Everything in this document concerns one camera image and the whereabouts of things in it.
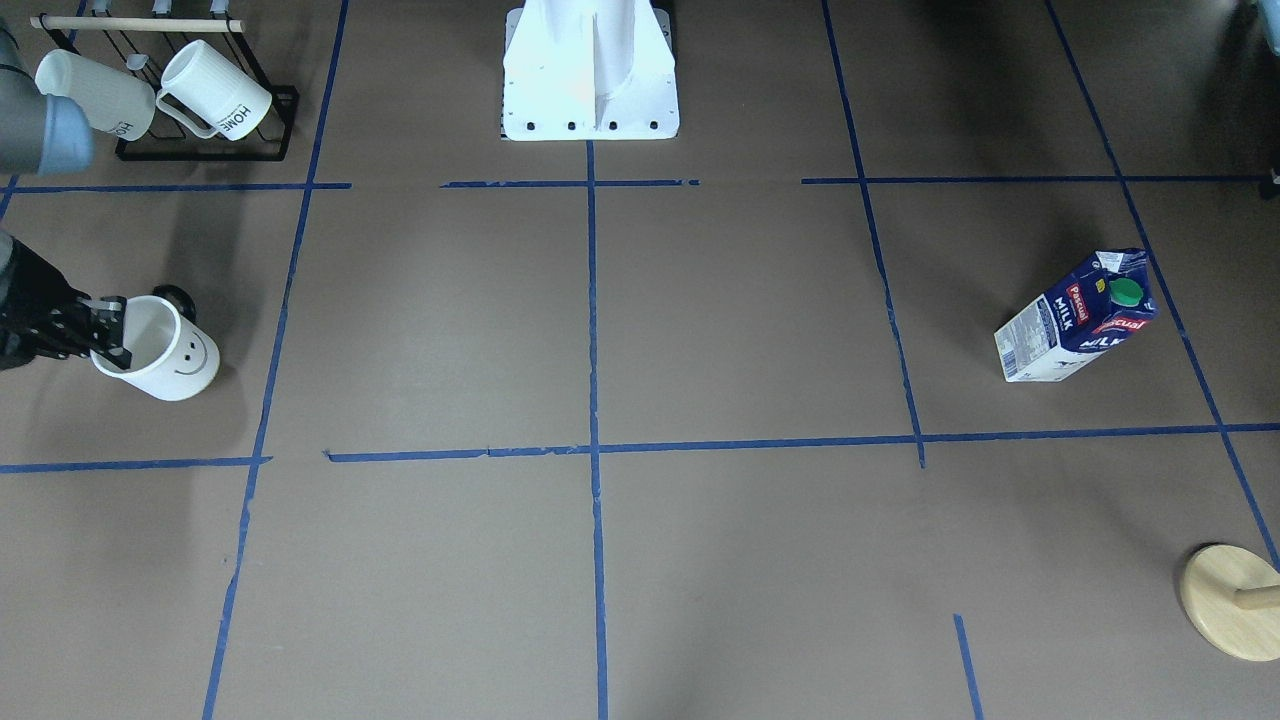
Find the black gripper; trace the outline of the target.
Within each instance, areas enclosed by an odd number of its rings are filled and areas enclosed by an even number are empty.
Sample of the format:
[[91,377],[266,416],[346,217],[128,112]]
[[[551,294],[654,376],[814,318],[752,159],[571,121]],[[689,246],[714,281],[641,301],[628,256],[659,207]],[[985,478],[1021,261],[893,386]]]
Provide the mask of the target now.
[[90,360],[100,372],[129,372],[133,355],[123,345],[93,345],[95,316],[123,316],[127,299],[88,299],[65,277],[9,233],[1,237],[1,369],[37,356]]

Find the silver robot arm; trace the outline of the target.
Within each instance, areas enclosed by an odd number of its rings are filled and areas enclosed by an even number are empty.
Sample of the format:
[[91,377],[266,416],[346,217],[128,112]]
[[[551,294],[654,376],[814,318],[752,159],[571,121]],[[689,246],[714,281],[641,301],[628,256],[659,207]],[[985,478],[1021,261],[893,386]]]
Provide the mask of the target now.
[[[9,26],[1,35],[3,174],[82,170],[92,158],[88,120],[68,97],[41,94],[20,58]],[[1,237],[1,366],[17,369],[37,356],[65,359],[96,354],[129,370],[124,346],[127,301],[91,299],[31,247],[8,232]]]

